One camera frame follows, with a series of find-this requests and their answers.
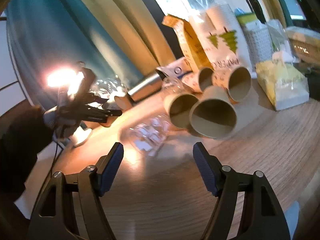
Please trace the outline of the black sleeved left forearm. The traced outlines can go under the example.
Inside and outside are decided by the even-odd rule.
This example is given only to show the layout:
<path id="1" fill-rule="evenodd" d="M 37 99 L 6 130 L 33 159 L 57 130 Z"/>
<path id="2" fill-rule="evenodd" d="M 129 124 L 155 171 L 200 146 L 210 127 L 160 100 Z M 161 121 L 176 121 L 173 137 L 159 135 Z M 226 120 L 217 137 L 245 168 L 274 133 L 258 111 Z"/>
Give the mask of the black sleeved left forearm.
<path id="1" fill-rule="evenodd" d="M 37 155 L 52 142 L 53 130 L 34 106 L 13 120 L 1 137 L 1 239 L 25 239 L 29 219 L 15 205 Z"/>

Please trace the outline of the gloved left hand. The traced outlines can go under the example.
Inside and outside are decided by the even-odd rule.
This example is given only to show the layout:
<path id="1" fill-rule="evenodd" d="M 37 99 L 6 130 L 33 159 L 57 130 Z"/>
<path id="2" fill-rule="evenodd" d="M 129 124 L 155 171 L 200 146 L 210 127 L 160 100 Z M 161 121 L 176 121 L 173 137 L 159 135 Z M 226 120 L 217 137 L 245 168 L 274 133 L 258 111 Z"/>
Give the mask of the gloved left hand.
<path id="1" fill-rule="evenodd" d="M 72 136 L 80 126 L 80 121 L 61 117 L 57 107 L 45 111 L 43 121 L 53 131 L 55 139 L 65 139 Z"/>

